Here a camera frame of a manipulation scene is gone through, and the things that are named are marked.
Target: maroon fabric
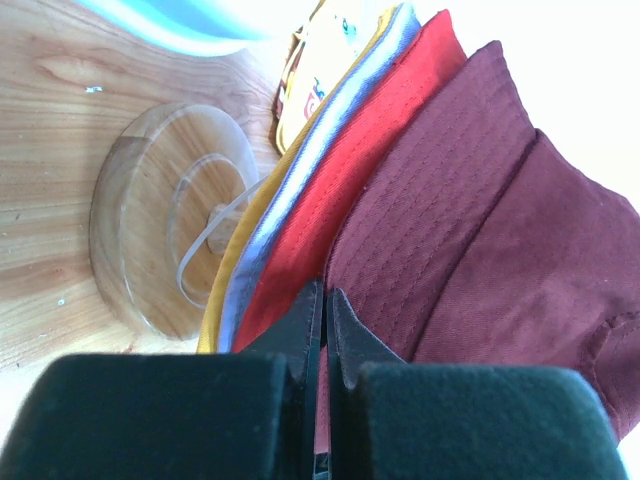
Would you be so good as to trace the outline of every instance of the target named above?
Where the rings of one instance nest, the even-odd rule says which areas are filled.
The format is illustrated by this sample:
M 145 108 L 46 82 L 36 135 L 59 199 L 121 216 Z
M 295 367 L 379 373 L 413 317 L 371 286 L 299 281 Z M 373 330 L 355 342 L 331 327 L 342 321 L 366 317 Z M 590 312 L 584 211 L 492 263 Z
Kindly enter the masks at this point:
M 327 284 L 407 360 L 573 368 L 620 437 L 640 421 L 640 218 L 533 128 L 497 42 L 389 153 Z

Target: wooden surface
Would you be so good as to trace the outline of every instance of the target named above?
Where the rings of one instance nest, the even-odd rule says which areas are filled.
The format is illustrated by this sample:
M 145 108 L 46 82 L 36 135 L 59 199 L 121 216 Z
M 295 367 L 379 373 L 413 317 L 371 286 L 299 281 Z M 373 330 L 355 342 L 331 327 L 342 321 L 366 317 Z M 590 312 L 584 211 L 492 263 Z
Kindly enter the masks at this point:
M 195 350 L 195 340 L 134 333 L 102 301 L 88 254 L 96 179 L 124 129 L 170 102 L 229 113 L 268 171 L 289 39 L 218 59 L 180 56 L 70 0 L 0 0 L 0 29 L 2 443 L 24 394 L 60 355 Z
M 91 266 L 111 311 L 135 331 L 195 338 L 204 307 L 193 303 L 206 305 L 233 228 L 214 231 L 224 245 L 201 245 L 182 274 L 180 262 L 212 212 L 258 180 L 249 140 L 222 110 L 172 103 L 136 118 L 111 148 L 91 203 Z

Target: folded fabric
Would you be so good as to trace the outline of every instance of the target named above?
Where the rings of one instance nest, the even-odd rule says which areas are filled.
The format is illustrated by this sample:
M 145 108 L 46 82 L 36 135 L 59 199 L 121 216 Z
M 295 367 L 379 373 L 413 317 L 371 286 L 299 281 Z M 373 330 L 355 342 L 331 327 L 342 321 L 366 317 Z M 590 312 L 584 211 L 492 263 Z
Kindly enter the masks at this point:
M 335 235 L 393 140 L 465 60 L 444 11 L 394 62 L 331 145 L 293 207 L 238 329 L 234 351 L 284 315 L 307 281 L 324 274 Z
M 346 122 L 391 68 L 394 59 L 411 44 L 419 29 L 413 8 L 410 4 L 401 5 L 375 46 L 363 55 L 352 72 L 336 87 L 334 95 L 326 100 L 325 108 L 305 138 L 231 275 L 222 310 L 219 351 L 231 348 L 233 334 L 246 312 L 275 239 L 320 161 Z
M 571 368 L 619 437 L 640 421 L 640 218 L 533 128 L 499 43 L 390 152 L 327 278 L 406 360 Z
M 364 0 L 326 0 L 297 35 L 283 80 L 286 88 L 276 128 L 276 146 L 286 152 L 315 109 L 366 48 L 382 11 Z
M 225 300 L 225 292 L 230 285 L 232 273 L 236 274 L 234 267 L 241 254 L 246 257 L 248 252 L 250 255 L 238 271 L 242 278 L 236 279 L 235 282 L 235 295 L 231 298 L 233 308 L 238 306 L 238 298 L 244 297 L 244 292 L 239 292 L 238 289 L 247 281 L 247 278 L 244 278 L 247 274 L 246 269 L 249 269 L 250 274 L 252 268 L 258 268 L 258 261 L 261 260 L 256 260 L 254 255 L 262 257 L 268 254 L 270 239 L 277 233 L 287 211 L 308 181 L 314 164 L 322 157 L 346 119 L 357 110 L 373 86 L 389 69 L 394 58 L 406 49 L 419 29 L 420 24 L 415 18 L 413 8 L 408 4 L 389 10 L 381 17 L 378 31 L 362 55 L 338 83 L 336 89 L 329 94 L 323 105 L 315 111 L 296 141 L 256 193 L 234 231 L 220 263 L 203 318 L 198 352 L 228 352 L 231 349 L 236 322 L 229 320 L 221 326 L 220 320 L 223 302 L 228 301 Z M 263 217 L 268 206 L 271 214 Z M 231 311 L 228 318 L 242 318 L 245 309 L 246 306 L 240 315 Z

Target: light blue object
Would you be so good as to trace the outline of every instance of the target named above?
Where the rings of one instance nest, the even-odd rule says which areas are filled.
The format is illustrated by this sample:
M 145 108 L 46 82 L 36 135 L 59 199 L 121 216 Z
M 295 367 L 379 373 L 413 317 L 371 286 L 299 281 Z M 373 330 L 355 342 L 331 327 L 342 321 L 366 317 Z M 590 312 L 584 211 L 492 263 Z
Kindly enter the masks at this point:
M 313 172 L 342 128 L 394 60 L 409 47 L 420 28 L 411 4 L 400 5 L 377 43 L 327 100 L 231 274 L 222 307 L 218 352 L 231 350 L 235 332 L 247 311 L 275 240 Z
M 150 43 L 212 57 L 237 52 L 252 40 L 294 32 L 317 0 L 77 1 Z

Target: white background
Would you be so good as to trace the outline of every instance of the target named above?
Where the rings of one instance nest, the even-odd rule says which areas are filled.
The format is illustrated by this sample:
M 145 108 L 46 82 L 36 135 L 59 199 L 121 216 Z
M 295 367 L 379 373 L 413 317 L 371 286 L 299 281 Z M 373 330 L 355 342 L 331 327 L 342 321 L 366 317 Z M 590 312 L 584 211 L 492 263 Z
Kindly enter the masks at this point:
M 640 211 L 640 2 L 414 3 L 422 21 L 448 8 L 468 55 L 500 40 L 534 125 L 569 162 Z M 620 453 L 640 480 L 640 427 Z

